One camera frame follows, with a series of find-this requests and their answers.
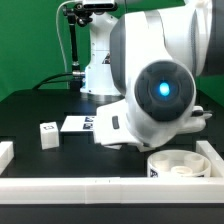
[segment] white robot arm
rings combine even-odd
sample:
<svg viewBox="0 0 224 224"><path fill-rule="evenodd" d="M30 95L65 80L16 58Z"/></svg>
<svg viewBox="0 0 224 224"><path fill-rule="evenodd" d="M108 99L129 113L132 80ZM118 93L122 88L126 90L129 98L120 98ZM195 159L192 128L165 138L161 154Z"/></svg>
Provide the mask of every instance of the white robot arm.
<svg viewBox="0 0 224 224"><path fill-rule="evenodd" d="M145 151L205 127L211 114L195 106L194 78L203 73L213 2L188 0L183 7L126 14L116 23L111 71L125 99L97 109L96 143Z"/></svg>

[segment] black table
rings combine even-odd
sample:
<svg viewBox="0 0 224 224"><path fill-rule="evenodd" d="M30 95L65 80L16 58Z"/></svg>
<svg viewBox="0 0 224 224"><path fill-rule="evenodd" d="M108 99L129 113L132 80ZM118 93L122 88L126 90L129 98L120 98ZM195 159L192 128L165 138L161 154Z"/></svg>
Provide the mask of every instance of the black table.
<svg viewBox="0 0 224 224"><path fill-rule="evenodd" d="M224 108L205 94L197 103L214 111L200 133L179 135L164 148L195 150L196 140L208 140L223 156ZM56 121L60 129L67 115L95 115L100 102L69 90L17 91L0 103L0 141L13 141L15 158L1 178L19 177L146 177L152 152L135 147L117 151L95 145L91 132L60 134L60 147L42 150L40 123ZM222 223L222 204L99 204L0 205L3 223Z"/></svg>

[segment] green background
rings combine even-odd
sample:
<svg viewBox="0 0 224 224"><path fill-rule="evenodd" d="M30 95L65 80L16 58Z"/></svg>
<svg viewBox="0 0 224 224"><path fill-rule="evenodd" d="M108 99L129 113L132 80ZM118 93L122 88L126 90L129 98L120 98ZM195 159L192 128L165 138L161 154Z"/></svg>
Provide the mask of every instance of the green background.
<svg viewBox="0 0 224 224"><path fill-rule="evenodd" d="M0 3L0 100L16 90L30 89L44 78L64 72L55 17L63 0L1 0ZM120 17L128 12L184 5L182 0L144 0L120 6L114 13ZM60 16L60 30L70 68L70 40L66 19ZM89 62L88 27L77 33L80 64ZM197 88L224 106L224 76L200 77ZM44 88L67 88L66 84Z"/></svg>

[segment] small white block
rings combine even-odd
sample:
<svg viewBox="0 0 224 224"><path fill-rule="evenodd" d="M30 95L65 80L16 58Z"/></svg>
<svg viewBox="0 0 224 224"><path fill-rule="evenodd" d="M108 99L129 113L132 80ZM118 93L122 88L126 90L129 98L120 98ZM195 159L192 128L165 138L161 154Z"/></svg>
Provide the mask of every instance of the small white block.
<svg viewBox="0 0 224 224"><path fill-rule="evenodd" d="M0 175L14 157L13 142L5 141L0 143Z"/></svg>
<svg viewBox="0 0 224 224"><path fill-rule="evenodd" d="M42 149L59 146L59 134L56 122L40 124L40 137Z"/></svg>

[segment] white plastic casing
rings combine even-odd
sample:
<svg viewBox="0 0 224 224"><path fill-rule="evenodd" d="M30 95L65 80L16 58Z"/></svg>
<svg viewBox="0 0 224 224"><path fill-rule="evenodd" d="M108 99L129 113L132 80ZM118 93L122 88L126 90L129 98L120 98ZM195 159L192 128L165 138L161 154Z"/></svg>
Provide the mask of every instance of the white plastic casing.
<svg viewBox="0 0 224 224"><path fill-rule="evenodd" d="M85 69L85 85L80 91L93 95L119 96L120 93L113 84L110 61L107 61L110 60L110 32L117 19L108 13L93 14L91 18L91 61Z"/></svg>
<svg viewBox="0 0 224 224"><path fill-rule="evenodd" d="M188 121L195 103L195 83L189 69L176 60L173 60L164 46L162 24L158 24L156 12L151 14L151 22L148 23L144 12L131 13L125 17L126 27L126 86L125 100L127 104L126 126L130 133L140 142L149 144L150 147L158 147L165 144ZM132 29L132 24L138 21L138 26ZM135 84L141 71L157 61L171 61L181 65L188 71L193 83L193 97L191 103L178 118L170 122L157 122L144 112L136 101Z"/></svg>

